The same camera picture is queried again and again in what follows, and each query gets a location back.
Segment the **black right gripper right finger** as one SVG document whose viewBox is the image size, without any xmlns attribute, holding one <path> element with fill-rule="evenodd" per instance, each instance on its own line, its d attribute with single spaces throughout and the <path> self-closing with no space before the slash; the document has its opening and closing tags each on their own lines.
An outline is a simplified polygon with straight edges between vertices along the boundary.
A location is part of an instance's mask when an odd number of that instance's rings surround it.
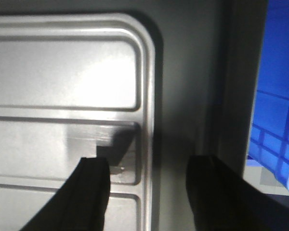
<svg viewBox="0 0 289 231">
<path fill-rule="evenodd" d="M 260 192 L 215 156 L 189 158 L 186 191 L 197 231 L 289 231 L 289 196 Z"/>
</svg>

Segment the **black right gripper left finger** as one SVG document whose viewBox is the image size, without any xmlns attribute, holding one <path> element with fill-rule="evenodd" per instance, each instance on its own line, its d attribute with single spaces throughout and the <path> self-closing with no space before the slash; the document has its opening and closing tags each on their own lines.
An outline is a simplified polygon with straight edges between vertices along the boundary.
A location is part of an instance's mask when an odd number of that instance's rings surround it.
<svg viewBox="0 0 289 231">
<path fill-rule="evenodd" d="M 73 173 L 23 231 L 102 231 L 110 197 L 103 157 L 81 158 Z"/>
</svg>

